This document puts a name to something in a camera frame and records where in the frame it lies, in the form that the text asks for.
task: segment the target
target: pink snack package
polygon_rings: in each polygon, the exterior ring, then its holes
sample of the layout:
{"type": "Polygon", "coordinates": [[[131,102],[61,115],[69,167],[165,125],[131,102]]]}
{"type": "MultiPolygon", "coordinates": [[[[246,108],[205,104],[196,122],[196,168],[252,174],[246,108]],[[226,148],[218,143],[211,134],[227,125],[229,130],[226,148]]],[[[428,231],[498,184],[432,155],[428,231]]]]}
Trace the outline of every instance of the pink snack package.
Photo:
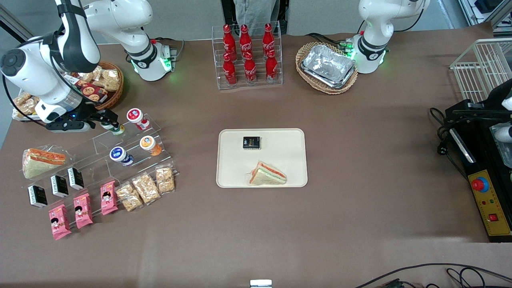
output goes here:
{"type": "Polygon", "coordinates": [[[101,195],[101,213],[103,215],[118,210],[117,196],[116,193],[114,193],[114,183],[115,181],[108,182],[99,189],[101,195]]]}
{"type": "Polygon", "coordinates": [[[71,233],[69,221],[66,216],[66,206],[64,204],[50,210],[50,221],[52,222],[53,239],[59,240],[67,234],[71,233]]]}
{"type": "Polygon", "coordinates": [[[73,198],[75,205],[76,226],[80,229],[87,224],[93,223],[93,212],[91,210],[91,199],[89,193],[73,198]]]}

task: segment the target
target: foil container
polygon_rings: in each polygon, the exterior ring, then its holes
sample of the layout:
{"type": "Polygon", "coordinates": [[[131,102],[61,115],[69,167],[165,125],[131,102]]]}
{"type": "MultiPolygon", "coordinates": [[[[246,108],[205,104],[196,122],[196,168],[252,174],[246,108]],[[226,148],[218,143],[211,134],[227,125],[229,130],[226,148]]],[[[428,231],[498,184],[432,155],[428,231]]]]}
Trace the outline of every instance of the foil container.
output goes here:
{"type": "Polygon", "coordinates": [[[325,45],[316,45],[302,61],[301,68],[328,86],[341,89],[354,73],[355,61],[325,45]]]}

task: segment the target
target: red emergency stop button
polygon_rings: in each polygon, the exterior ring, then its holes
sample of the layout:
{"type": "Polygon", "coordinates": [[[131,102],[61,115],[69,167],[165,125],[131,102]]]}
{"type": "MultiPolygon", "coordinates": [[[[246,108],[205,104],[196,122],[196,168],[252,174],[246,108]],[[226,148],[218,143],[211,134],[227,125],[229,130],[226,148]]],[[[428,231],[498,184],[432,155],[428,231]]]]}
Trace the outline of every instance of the red emergency stop button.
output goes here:
{"type": "Polygon", "coordinates": [[[471,181],[471,187],[476,191],[485,193],[489,190],[489,182],[487,182],[487,180],[483,177],[478,177],[471,181]]]}
{"type": "Polygon", "coordinates": [[[491,221],[491,222],[498,221],[498,215],[489,214],[489,221],[491,221]]]}

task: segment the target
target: wicker basket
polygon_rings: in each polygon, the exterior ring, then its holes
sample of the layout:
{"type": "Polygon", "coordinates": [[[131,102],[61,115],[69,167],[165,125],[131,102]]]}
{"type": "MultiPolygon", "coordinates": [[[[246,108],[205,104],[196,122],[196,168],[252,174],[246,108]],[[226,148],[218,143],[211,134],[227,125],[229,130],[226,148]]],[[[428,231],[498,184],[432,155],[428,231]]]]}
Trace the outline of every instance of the wicker basket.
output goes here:
{"type": "Polygon", "coordinates": [[[109,92],[109,100],[107,100],[105,103],[102,103],[102,104],[96,106],[96,109],[103,110],[103,109],[113,107],[117,103],[117,101],[121,98],[121,94],[123,93],[123,86],[124,86],[124,76],[123,76],[123,72],[121,71],[121,69],[119,69],[119,67],[117,67],[116,65],[114,65],[112,63],[101,61],[98,65],[105,70],[116,69],[117,75],[119,77],[119,89],[117,89],[116,92],[109,92]]]}
{"type": "Polygon", "coordinates": [[[306,72],[302,71],[302,69],[301,69],[301,62],[304,60],[304,58],[306,58],[306,56],[308,56],[308,54],[311,51],[311,49],[313,48],[313,46],[316,46],[316,45],[326,45],[327,47],[332,49],[332,51],[339,53],[339,54],[344,54],[343,51],[341,51],[340,49],[338,49],[330,44],[321,43],[321,42],[311,42],[309,44],[302,46],[302,48],[300,48],[298,50],[297,55],[295,56],[295,68],[297,69],[297,72],[301,75],[301,77],[309,85],[311,85],[311,87],[317,89],[318,91],[322,91],[322,92],[324,92],[326,94],[330,94],[330,95],[342,94],[343,92],[347,91],[354,84],[355,80],[357,79],[357,67],[356,67],[356,70],[354,71],[354,73],[352,74],[352,76],[350,76],[350,78],[348,79],[347,83],[345,83],[343,88],[333,89],[332,87],[329,87],[327,84],[325,84],[322,81],[316,79],[315,77],[307,74],[306,72]]]}

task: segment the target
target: brown table surface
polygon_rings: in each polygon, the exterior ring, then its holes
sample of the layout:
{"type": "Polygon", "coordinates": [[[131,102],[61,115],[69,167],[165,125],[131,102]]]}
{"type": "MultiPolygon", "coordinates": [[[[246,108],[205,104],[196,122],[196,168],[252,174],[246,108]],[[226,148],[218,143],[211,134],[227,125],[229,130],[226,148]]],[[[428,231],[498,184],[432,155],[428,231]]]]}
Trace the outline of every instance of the brown table surface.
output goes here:
{"type": "MultiPolygon", "coordinates": [[[[282,87],[229,92],[217,89],[210,41],[187,42],[176,72],[154,83],[135,74],[119,45],[101,46],[126,79],[113,110],[122,118],[139,107],[159,123],[180,171],[177,192],[55,241],[48,214],[19,188],[22,152],[70,148],[103,130],[53,134],[14,121],[0,152],[0,284],[248,287],[270,278],[275,287],[353,287],[424,262],[510,275],[511,244],[487,243],[466,181],[436,154],[438,125],[428,117],[428,108],[460,99],[449,64],[489,37],[489,25],[396,33],[381,67],[339,96],[313,90],[295,71],[308,37],[283,37],[282,87]],[[308,184],[219,188],[218,135],[235,128],[302,129],[308,184]]],[[[439,267],[397,277],[450,283],[439,267]]]]}

